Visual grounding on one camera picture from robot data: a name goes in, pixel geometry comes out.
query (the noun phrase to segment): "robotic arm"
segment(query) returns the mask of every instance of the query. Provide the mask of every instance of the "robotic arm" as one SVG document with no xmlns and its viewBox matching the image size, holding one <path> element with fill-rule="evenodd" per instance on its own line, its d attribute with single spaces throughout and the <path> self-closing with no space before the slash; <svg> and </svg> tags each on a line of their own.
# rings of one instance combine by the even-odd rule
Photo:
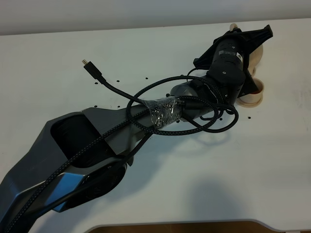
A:
<svg viewBox="0 0 311 233">
<path fill-rule="evenodd" d="M 51 209 L 62 212 L 108 193 L 152 134 L 218 133 L 231 128 L 238 120 L 233 107 L 236 98 L 258 90 L 247 70 L 249 55 L 272 36 L 269 25 L 257 31 L 228 31 L 194 60 L 195 69 L 208 70 L 205 76 L 167 78 L 134 96 L 109 85 L 101 72 L 84 60 L 84 68 L 93 78 L 130 102 L 120 110 L 88 108 L 48 121 L 29 152 L 0 184 L 0 232 L 26 233 Z M 157 85 L 186 79 L 166 98 L 139 99 Z M 202 117 L 211 111 L 214 117 Z M 233 122 L 222 129 L 209 129 L 225 111 L 235 115 Z M 208 123 L 199 125 L 194 121 L 198 117 Z M 196 128 L 159 130 L 179 119 Z"/>
</svg>

